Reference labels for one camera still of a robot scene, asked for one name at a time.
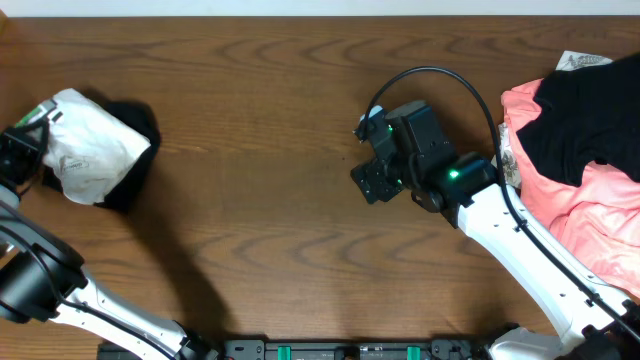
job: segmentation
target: camera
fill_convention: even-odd
[[[363,121],[354,134],[371,144],[375,156],[351,170],[351,178],[369,204],[387,202],[407,188],[414,202],[456,226],[457,205],[469,206],[468,194],[495,182],[495,168],[482,156],[458,156],[424,101],[388,113],[376,106]]]

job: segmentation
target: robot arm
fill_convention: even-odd
[[[411,190],[418,205],[441,213],[491,252],[538,303],[558,333],[558,337],[551,337],[517,328],[484,344],[478,358],[621,359],[619,345],[629,343],[629,334],[638,338],[640,328],[640,311],[624,293],[598,279],[559,244],[529,214],[513,189],[498,185],[496,169],[485,159],[477,154],[459,157],[424,102],[407,104],[389,114],[379,107],[371,111],[394,81],[423,70],[443,72],[460,80],[479,99],[493,125],[484,102],[459,75],[433,67],[399,74],[376,94],[354,131],[361,141],[371,142],[376,154],[351,173],[366,200],[389,201],[404,188]],[[46,139],[46,124],[42,126],[42,138]],[[496,141],[493,128],[492,136]],[[0,240],[19,250],[0,268],[0,316],[17,323],[36,319],[80,327],[142,359],[216,360],[221,352],[199,336],[101,287],[77,252],[15,211],[19,203],[15,185],[33,174],[44,148],[19,129],[5,131],[0,137],[0,184],[5,185],[0,186]],[[609,334],[618,342],[609,341]],[[239,360],[293,358],[293,345],[251,344],[255,352],[241,354],[248,346],[227,343],[225,355]],[[392,348],[388,353],[384,350],[387,345],[363,344],[359,357],[396,359],[402,356],[398,351],[404,347],[408,360],[472,358],[462,342],[450,342],[448,351],[444,344],[388,344]],[[296,359],[308,355],[310,359],[340,356],[337,360],[341,360],[357,355],[349,352],[347,356],[345,344],[299,344],[294,348],[299,351]],[[431,355],[421,355],[423,350]]]
[[[216,350],[175,321],[137,308],[100,285],[79,254],[12,209],[18,202],[16,194],[0,187],[0,240],[20,250],[0,269],[0,315],[18,323],[33,318],[75,326],[141,359],[217,358]],[[56,299],[52,286],[64,302]]]
[[[619,315],[629,298],[624,292],[599,279],[526,210],[513,188],[511,202],[527,220],[527,226],[544,246],[593,292],[611,304]],[[589,301],[575,284],[547,259],[518,228],[502,197],[492,184],[472,196],[473,204],[460,206],[458,226],[486,248],[522,285],[553,325],[558,337],[532,334],[516,329],[490,348],[494,359],[555,359],[585,341],[583,329],[602,330],[613,322],[600,307]]]

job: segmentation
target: cable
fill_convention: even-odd
[[[368,134],[369,113],[371,112],[375,104],[378,102],[378,99],[380,98],[380,96],[398,80],[418,72],[438,72],[445,75],[449,75],[454,79],[458,80],[462,85],[464,85],[465,88],[467,88],[467,90],[469,90],[471,95],[473,95],[473,97],[478,102],[478,105],[480,105],[480,107],[482,108],[482,112],[484,113],[484,116],[487,119],[487,124],[489,125],[489,131],[491,132],[491,140],[493,141],[493,150],[496,153],[496,167],[498,168],[498,185],[500,186],[500,190],[502,191],[502,196],[504,197],[505,204],[507,204],[509,213],[511,213],[511,216],[515,220],[518,228],[521,229],[527,235],[529,240],[531,240],[531,242],[538,248],[538,250],[540,250],[540,252],[542,252],[544,256],[549,261],[551,261],[551,263],[555,267],[558,268],[558,270],[560,270],[560,272],[562,272],[567,278],[569,278],[569,280],[575,286],[577,286],[581,292],[587,295],[589,300],[593,301],[593,303],[598,305],[598,307],[600,307],[602,311],[604,311],[607,315],[611,316],[611,318],[616,323],[618,323],[627,333],[629,333],[629,335],[631,335],[638,343],[640,343],[640,335],[638,334],[638,332],[636,332],[633,328],[631,328],[624,321],[624,319],[622,319],[622,317],[618,315],[618,313],[615,310],[613,310],[607,303],[605,303],[604,300],[602,300],[602,298],[600,297],[600,294],[591,291],[591,289],[589,289],[587,285],[585,285],[582,281],[580,281],[580,279],[573,272],[571,272],[560,260],[556,259],[553,256],[553,254],[551,254],[549,249],[547,249],[542,244],[542,242],[540,242],[540,240],[538,240],[538,238],[536,238],[536,236],[531,232],[531,230],[527,226],[527,221],[520,217],[520,214],[518,214],[515,207],[511,203],[511,198],[509,197],[509,192],[507,190],[507,182],[504,177],[504,165],[502,164],[502,158],[498,156],[498,154],[500,154],[500,140],[496,132],[496,127],[493,122],[493,118],[491,117],[491,112],[489,112],[489,108],[487,107],[487,104],[484,102],[484,100],[482,99],[478,91],[462,76],[458,75],[457,73],[449,69],[440,68],[437,66],[418,66],[409,70],[405,70],[399,73],[398,75],[394,76],[391,80],[389,80],[386,84],[384,84],[380,88],[380,90],[378,90],[378,92],[371,99],[369,106],[367,107],[367,111],[364,114],[364,119],[360,123],[360,126],[364,127],[363,140],[366,140],[369,135]]]
[[[2,201],[0,201],[0,206],[2,206],[3,208],[6,209],[5,206],[7,206],[6,204],[4,204]],[[78,304],[74,304],[72,302],[67,301],[63,295],[60,293],[60,291],[58,290],[58,284],[57,281],[54,279],[53,275],[51,274],[51,270],[49,269],[49,267],[47,266],[47,263],[42,259],[42,257],[40,257],[40,254],[38,254],[36,251],[33,250],[33,248],[31,247],[31,245],[29,245],[29,243],[24,240],[20,235],[18,235],[17,233],[15,233],[13,230],[7,228],[6,226],[0,225],[0,232],[3,232],[5,234],[7,234],[8,236],[10,236],[11,238],[13,238],[16,242],[18,242],[28,253],[29,255],[31,255],[31,257],[33,257],[36,260],[36,263],[40,266],[40,268],[42,269],[42,271],[44,271],[44,273],[46,274],[47,277],[47,283],[49,284],[49,287],[51,288],[51,292],[53,293],[53,296],[56,298],[56,300],[63,305],[66,305],[70,308],[76,309],[76,310],[80,310],[83,311],[87,314],[90,314],[94,317],[97,317],[98,319],[108,323],[109,325],[137,338],[138,340],[146,343],[147,345],[151,346],[152,348],[154,348],[156,351],[158,351],[160,354],[162,354],[163,356],[165,356],[167,359],[171,359],[173,360],[174,357],[169,354],[166,350],[164,350],[163,348],[161,348],[158,344],[152,342],[151,340],[147,339],[146,337],[138,334],[137,332],[135,332],[134,330],[129,329],[128,327],[120,324],[120,322],[118,322],[117,320],[115,320],[114,318],[110,317],[109,315],[103,314],[101,312],[99,312],[98,310],[95,310],[93,308],[90,308],[87,305],[78,305]]]

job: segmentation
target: wood grain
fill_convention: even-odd
[[[4,24],[7,22],[7,16],[0,10],[0,36],[4,30]]]
[[[501,121],[500,94],[565,49],[618,58],[637,18],[15,19],[0,40],[0,114],[11,124],[74,87],[135,99],[164,143],[127,217],[37,187],[21,211],[80,251],[126,299],[221,338],[423,338],[506,321],[543,333],[536,304],[489,254],[402,194],[368,206],[349,170],[370,97],[415,65],[451,68]],[[464,89],[403,80],[461,151],[490,152]],[[91,359],[100,340],[0,322],[1,359]]]

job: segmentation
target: pink shirt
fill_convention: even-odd
[[[540,175],[516,135],[538,118],[541,80],[502,94],[504,121],[522,176],[522,202],[578,260],[640,297],[640,183],[610,165],[589,163],[579,188]]]

